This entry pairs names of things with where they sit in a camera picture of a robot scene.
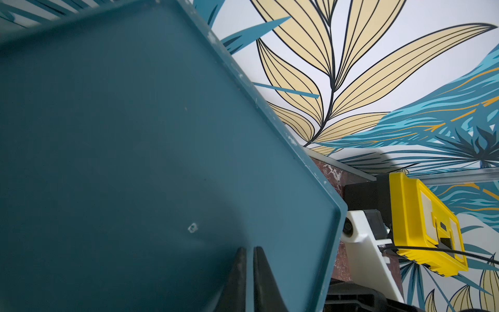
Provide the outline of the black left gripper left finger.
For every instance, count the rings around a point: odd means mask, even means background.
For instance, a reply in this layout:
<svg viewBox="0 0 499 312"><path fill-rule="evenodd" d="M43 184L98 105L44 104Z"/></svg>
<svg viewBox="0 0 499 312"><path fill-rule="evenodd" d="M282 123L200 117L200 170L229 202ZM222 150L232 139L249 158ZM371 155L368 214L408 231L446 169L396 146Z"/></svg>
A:
<svg viewBox="0 0 499 312"><path fill-rule="evenodd" d="M247 251L237 250L226 284L220 295L215 312L245 312L246 310Z"/></svg>

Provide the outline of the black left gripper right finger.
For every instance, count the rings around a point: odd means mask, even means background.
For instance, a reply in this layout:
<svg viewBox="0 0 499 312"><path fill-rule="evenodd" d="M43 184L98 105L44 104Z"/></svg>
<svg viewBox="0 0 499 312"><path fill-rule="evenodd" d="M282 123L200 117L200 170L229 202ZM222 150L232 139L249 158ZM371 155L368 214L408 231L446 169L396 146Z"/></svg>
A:
<svg viewBox="0 0 499 312"><path fill-rule="evenodd" d="M260 246L253 249L253 293L256 312L288 311L265 251Z"/></svg>

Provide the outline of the teal drawer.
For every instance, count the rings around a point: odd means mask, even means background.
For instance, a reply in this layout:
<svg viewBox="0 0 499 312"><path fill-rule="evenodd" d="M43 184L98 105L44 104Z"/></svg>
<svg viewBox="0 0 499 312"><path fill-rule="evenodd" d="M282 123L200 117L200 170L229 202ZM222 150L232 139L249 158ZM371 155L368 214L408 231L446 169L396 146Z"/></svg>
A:
<svg viewBox="0 0 499 312"><path fill-rule="evenodd" d="M1 36L2 311L212 311L257 246L321 311L345 216L188 1Z"/></svg>

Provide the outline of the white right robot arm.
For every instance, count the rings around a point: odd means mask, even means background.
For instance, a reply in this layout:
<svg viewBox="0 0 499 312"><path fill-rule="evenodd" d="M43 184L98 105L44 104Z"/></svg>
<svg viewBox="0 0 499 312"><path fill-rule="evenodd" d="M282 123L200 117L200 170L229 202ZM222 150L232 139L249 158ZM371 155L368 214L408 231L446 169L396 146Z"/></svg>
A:
<svg viewBox="0 0 499 312"><path fill-rule="evenodd" d="M351 280L332 279L324 311L420 311L406 304L389 270L381 247L390 239L377 239L364 211L349 211L341 241L345 245Z"/></svg>

